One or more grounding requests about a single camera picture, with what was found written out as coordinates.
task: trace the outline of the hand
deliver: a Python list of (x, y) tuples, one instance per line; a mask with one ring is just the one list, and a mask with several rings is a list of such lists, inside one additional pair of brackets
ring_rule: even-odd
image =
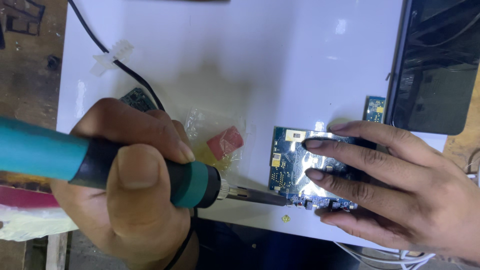
[[(72, 134), (103, 137), (122, 147), (113, 161), (107, 190), (56, 180), (53, 195), (80, 230), (104, 252), (131, 268), (163, 269), (190, 229), (188, 209), (170, 202), (170, 180), (164, 157), (178, 163), (194, 161), (183, 126), (160, 110), (140, 112), (116, 99), (97, 102)], [(193, 269), (198, 244), (190, 264)]]
[(459, 167), (392, 126), (354, 121), (331, 130), (385, 146), (390, 155), (328, 140), (307, 141), (307, 149), (363, 170), (393, 189), (308, 169), (319, 187), (371, 211), (323, 213), (322, 222), (385, 247), (480, 261), (480, 189)]

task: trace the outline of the red eraser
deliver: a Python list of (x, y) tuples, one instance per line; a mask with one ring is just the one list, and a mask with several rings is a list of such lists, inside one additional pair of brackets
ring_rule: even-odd
[(243, 146), (243, 139), (235, 126), (229, 127), (222, 133), (207, 141), (207, 145), (215, 156), (221, 160), (224, 156)]

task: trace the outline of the white cable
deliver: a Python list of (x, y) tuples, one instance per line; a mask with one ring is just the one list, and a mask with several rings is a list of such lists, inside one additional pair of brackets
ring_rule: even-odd
[(396, 252), (391, 252), (391, 251), (383, 251), (383, 250), (375, 249), (376, 251), (378, 251), (380, 253), (387, 254), (387, 255), (392, 255), (392, 256), (395, 256), (395, 257), (398, 258), (398, 259), (381, 259), (381, 258), (368, 256), (368, 255), (365, 255), (363, 253), (359, 253), (359, 252), (347, 247), (344, 244), (340, 244), (340, 243), (337, 243), (337, 242), (334, 242), (334, 243), (337, 246), (339, 246), (341, 249), (345, 250), (347, 253), (352, 255), (360, 263), (363, 263), (363, 264), (369, 266), (370, 268), (372, 268), (374, 270), (386, 270), (386, 269), (378, 268), (378, 267), (375, 267), (371, 264), (368, 264), (365, 261), (363, 261), (361, 258), (365, 258), (365, 259), (375, 261), (375, 262), (393, 264), (393, 265), (398, 265), (399, 264), (402, 268), (398, 269), (398, 270), (417, 270), (420, 266), (427, 263), (427, 261), (430, 258), (435, 256), (435, 254), (426, 254), (426, 253), (422, 254), (420, 256), (409, 256), (408, 255), (408, 253), (409, 253), (408, 250), (399, 250), (396, 253)]

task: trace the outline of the teal soldering iron grip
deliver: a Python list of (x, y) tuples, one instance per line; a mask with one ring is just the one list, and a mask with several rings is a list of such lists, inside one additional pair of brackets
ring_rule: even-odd
[[(0, 171), (19, 172), (106, 189), (108, 173), (125, 145), (101, 138), (78, 138), (0, 117)], [(220, 191), (217, 169), (195, 161), (166, 160), (170, 201), (177, 207), (207, 208)]]

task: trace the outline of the small blue circuit board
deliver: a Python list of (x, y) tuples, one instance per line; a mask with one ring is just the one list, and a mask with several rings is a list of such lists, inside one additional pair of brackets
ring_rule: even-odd
[(130, 91), (128, 94), (120, 98), (120, 101), (142, 112), (156, 110), (155, 105), (153, 105), (152, 101), (140, 88), (135, 88)]
[(292, 201), (292, 206), (311, 210), (312, 208), (354, 209), (356, 204), (342, 199), (315, 185), (305, 175), (308, 168), (350, 180), (359, 180), (361, 171), (333, 158), (308, 152), (302, 142), (305, 139), (336, 140), (373, 148), (372, 142), (341, 137), (332, 133), (311, 130), (275, 127), (270, 159), (270, 190), (276, 190)]
[(385, 98), (368, 97), (367, 113), (365, 120), (370, 122), (383, 123), (385, 109)]

